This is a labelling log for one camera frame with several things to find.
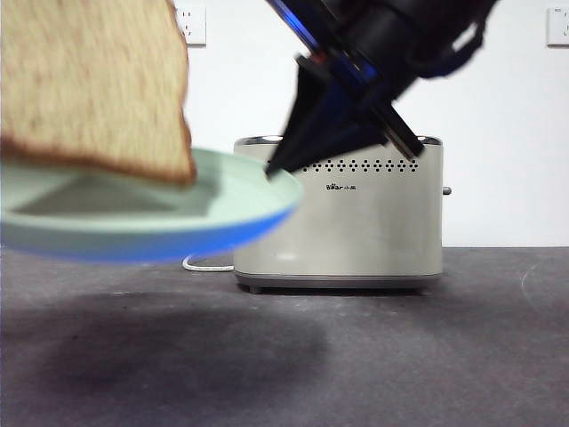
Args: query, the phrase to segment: toaster base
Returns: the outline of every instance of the toaster base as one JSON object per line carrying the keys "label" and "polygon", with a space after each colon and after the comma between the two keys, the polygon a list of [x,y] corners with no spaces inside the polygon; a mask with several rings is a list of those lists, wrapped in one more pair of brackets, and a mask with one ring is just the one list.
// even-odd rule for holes
{"label": "toaster base", "polygon": [[442,274],[422,276],[289,276],[250,274],[235,271],[241,285],[249,286],[252,294],[263,288],[289,287],[312,289],[418,289],[435,285]]}

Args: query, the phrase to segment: blue light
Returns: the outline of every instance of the blue light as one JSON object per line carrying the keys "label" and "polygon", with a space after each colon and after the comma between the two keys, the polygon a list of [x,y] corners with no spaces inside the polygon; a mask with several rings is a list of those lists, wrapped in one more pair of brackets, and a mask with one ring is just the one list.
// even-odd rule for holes
{"label": "blue light", "polygon": [[377,69],[375,69],[375,67],[372,64],[370,64],[368,61],[364,61],[360,65],[360,71],[362,72],[364,78],[368,81],[374,80],[374,78],[376,78],[379,74],[377,72]]}
{"label": "blue light", "polygon": [[302,42],[312,51],[318,50],[318,42],[309,33],[307,28],[302,24],[301,20],[284,4],[281,0],[269,1],[280,17],[286,24],[296,33]]}
{"label": "blue light", "polygon": [[[41,230],[34,230],[30,234],[27,244],[19,243],[9,245],[9,247],[47,258],[86,263],[175,262],[189,254],[196,257],[206,257],[231,252],[262,237],[293,211],[294,208],[290,208],[256,221],[228,225],[215,230],[189,230],[169,235],[141,237],[139,245],[135,245],[132,239],[128,239],[123,247],[121,247],[120,242],[117,242],[112,249],[104,244],[105,238],[101,240],[102,244],[97,244],[96,237],[84,235],[80,232],[76,235],[66,234],[66,247],[53,249],[49,244],[46,246],[41,243],[46,241],[45,238],[41,239]],[[20,230],[18,235],[21,236],[22,233],[23,230]],[[77,243],[78,240],[85,238],[89,238],[92,245],[85,246],[85,244],[79,245]]]}

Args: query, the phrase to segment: white wall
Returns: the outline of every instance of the white wall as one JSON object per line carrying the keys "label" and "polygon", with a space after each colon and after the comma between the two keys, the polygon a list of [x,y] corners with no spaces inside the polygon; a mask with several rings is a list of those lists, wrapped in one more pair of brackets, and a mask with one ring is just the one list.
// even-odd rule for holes
{"label": "white wall", "polygon": [[[202,3],[208,45],[190,49],[186,109],[195,144],[231,151],[280,133],[303,46],[263,0]],[[501,0],[476,60],[396,105],[445,143],[446,246],[569,246],[569,49],[545,45],[551,4],[569,0]]]}

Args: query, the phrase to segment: power cord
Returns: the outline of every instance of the power cord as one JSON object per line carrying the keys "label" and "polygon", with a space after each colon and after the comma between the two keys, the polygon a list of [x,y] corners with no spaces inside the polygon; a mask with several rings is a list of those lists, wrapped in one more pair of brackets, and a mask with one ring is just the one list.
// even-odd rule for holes
{"label": "power cord", "polygon": [[202,266],[202,265],[194,265],[190,264],[193,260],[193,256],[189,255],[184,258],[184,261],[181,262],[181,266],[184,270],[188,271],[209,271],[209,272],[222,272],[222,271],[233,271],[235,268],[232,265],[222,265],[222,266]]}

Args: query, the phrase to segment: bread slice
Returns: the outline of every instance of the bread slice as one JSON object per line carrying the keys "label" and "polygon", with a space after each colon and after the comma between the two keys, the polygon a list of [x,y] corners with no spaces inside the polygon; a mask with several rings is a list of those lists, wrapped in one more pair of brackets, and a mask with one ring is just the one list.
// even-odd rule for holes
{"label": "bread slice", "polygon": [[3,0],[3,156],[196,178],[169,0]]}

